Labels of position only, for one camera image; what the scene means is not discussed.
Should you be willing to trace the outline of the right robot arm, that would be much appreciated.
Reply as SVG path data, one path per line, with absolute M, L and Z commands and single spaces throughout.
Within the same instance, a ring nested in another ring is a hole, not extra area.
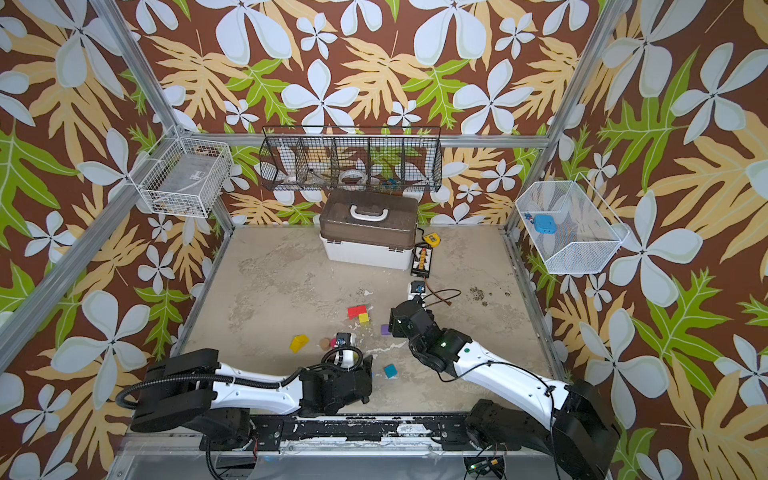
M 618 446 L 615 417 L 597 388 L 566 383 L 509 362 L 455 329 L 441 328 L 417 293 L 391 308 L 390 333 L 408 341 L 412 355 L 438 374 L 481 386 L 511 403 L 478 401 L 465 419 L 472 443 L 528 448 L 550 455 L 573 479 L 603 479 Z

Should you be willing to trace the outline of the yellow wedge block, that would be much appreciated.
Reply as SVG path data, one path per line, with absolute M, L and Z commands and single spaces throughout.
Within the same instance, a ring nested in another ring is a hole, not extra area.
M 304 347 L 308 345 L 310 338 L 307 335 L 299 334 L 295 335 L 290 342 L 289 348 L 292 353 L 299 353 Z

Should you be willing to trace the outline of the white mesh basket right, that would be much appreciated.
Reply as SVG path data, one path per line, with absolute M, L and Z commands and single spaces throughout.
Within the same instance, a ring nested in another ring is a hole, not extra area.
M 516 208 L 547 272 L 553 275 L 600 273 L 630 234 L 586 178 L 536 181 L 516 199 Z M 554 218 L 554 235 L 535 231 L 537 214 Z

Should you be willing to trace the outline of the blue object in basket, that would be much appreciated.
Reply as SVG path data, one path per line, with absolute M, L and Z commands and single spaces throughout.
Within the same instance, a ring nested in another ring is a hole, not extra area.
M 554 235 L 557 232 L 557 224 L 551 215 L 537 214 L 533 219 L 533 226 L 540 234 Z

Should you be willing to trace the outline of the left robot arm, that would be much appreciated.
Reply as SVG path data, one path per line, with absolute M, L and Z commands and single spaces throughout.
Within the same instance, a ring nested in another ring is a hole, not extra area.
M 131 429 L 143 433 L 192 428 L 214 410 L 329 416 L 370 401 L 372 364 L 371 355 L 342 344 L 319 363 L 281 377 L 232 367 L 219 360 L 218 350 L 206 348 L 150 365 L 144 380 L 115 401 L 134 412 Z

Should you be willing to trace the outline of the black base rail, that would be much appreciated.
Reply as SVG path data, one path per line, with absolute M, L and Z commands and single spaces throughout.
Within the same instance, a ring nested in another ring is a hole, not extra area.
M 413 415 L 350 414 L 303 418 L 253 415 L 229 438 L 203 439 L 200 447 L 229 452 L 312 450 L 479 450 L 492 437 L 472 426 L 467 412 Z

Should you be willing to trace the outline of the black battery holder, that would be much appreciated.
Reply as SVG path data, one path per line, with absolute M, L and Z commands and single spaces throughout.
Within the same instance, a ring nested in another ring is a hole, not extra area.
M 432 256 L 433 248 L 430 245 L 416 245 L 413 250 L 411 275 L 427 279 L 431 273 Z

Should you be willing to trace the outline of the red rectangular block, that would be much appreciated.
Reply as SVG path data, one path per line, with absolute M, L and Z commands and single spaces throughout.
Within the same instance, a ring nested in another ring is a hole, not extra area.
M 362 314 L 366 314 L 367 312 L 368 309 L 366 305 L 357 305 L 347 309 L 347 316 L 349 320 L 354 320 L 355 318 Z

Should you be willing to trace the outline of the brown lid storage box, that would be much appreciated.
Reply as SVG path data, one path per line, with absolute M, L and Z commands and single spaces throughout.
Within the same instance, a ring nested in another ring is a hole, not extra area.
M 416 200 L 370 191 L 334 190 L 319 217 L 329 260 L 386 269 L 410 268 Z

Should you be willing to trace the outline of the teal cube block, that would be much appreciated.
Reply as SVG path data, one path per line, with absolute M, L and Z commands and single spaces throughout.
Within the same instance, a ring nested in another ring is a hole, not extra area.
M 397 368 L 393 364 L 385 366 L 384 373 L 387 378 L 394 378 L 398 375 Z

